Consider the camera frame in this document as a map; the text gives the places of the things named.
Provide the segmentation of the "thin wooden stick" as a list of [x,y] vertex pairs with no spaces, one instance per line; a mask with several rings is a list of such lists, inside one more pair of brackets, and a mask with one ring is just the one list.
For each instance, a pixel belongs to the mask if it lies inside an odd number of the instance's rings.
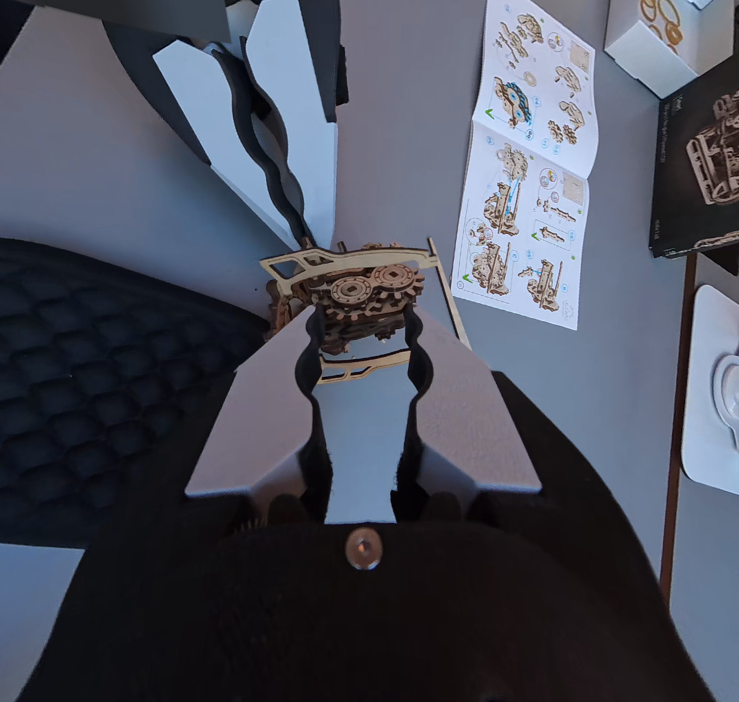
[[463,345],[465,345],[468,349],[472,350],[472,346],[469,342],[466,330],[463,326],[463,321],[457,309],[455,299],[451,293],[448,278],[444,272],[444,269],[443,269],[443,266],[440,260],[440,256],[436,249],[436,245],[430,236],[427,238],[427,242],[428,242],[429,249],[430,249],[430,262],[431,262],[431,265],[436,269],[438,273],[439,282],[442,288],[442,292],[443,292],[444,299],[446,302],[446,307],[448,310],[448,316],[450,318],[451,325],[455,331],[455,335],[457,339]]

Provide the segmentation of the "black model kit box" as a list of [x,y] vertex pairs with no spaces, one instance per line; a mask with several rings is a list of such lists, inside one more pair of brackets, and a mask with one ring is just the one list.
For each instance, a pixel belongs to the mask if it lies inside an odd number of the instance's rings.
[[737,240],[734,55],[660,102],[649,247],[655,258],[673,258]]

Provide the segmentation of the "wooden gear model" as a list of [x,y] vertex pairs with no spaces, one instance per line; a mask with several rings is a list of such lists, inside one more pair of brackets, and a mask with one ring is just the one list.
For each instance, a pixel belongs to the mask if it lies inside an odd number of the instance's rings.
[[365,358],[337,359],[352,342],[376,337],[385,342],[405,326],[404,310],[418,302],[423,270],[444,273],[432,238],[429,248],[368,244],[359,250],[333,252],[307,246],[264,258],[259,264],[271,276],[272,328],[275,335],[310,306],[321,308],[325,333],[319,345],[319,383],[360,380],[370,374],[408,364],[410,350]]

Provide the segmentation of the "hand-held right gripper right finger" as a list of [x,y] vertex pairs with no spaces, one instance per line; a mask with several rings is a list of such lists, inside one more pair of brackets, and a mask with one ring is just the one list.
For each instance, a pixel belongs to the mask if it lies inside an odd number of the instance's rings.
[[447,492],[463,513],[482,492],[539,494],[540,479],[492,371],[420,307],[405,310],[409,407],[393,491],[399,522]]

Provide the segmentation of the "printed instruction sheet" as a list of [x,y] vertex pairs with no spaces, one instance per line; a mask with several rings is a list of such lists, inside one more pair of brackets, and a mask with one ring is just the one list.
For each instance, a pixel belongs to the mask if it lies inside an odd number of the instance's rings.
[[486,0],[454,296],[577,330],[595,61],[532,1]]

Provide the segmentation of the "white cardboard box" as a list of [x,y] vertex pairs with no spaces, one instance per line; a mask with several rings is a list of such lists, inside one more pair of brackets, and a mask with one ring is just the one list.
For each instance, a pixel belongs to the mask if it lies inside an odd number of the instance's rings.
[[610,0],[605,52],[658,97],[734,50],[734,0]]

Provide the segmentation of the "black quilted cushion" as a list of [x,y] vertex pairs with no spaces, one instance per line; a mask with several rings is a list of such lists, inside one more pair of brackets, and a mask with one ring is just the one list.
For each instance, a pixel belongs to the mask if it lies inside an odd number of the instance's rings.
[[2,239],[2,543],[87,547],[129,468],[268,328],[179,286]]

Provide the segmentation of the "white plastic base plate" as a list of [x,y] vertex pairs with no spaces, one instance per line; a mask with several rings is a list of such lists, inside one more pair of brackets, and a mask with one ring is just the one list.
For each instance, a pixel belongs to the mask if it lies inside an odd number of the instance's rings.
[[681,443],[685,474],[738,494],[738,305],[697,289]]

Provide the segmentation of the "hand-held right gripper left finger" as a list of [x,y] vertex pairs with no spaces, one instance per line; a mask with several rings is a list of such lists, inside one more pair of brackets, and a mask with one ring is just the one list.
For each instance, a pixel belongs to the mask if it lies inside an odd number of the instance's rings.
[[187,496],[246,495],[266,517],[275,497],[292,494],[325,520],[333,469],[313,395],[323,339],[324,313],[309,307],[237,369]]

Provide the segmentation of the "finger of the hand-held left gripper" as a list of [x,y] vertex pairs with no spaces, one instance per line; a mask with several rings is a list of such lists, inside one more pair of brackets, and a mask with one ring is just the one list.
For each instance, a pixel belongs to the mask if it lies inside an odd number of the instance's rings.
[[291,249],[307,228],[284,191],[273,140],[257,127],[256,90],[244,63],[226,50],[180,40],[153,59],[202,145],[211,168]]
[[336,217],[338,126],[325,118],[299,0],[264,0],[243,44],[251,74],[286,130],[286,163],[303,197],[303,217],[319,247]]

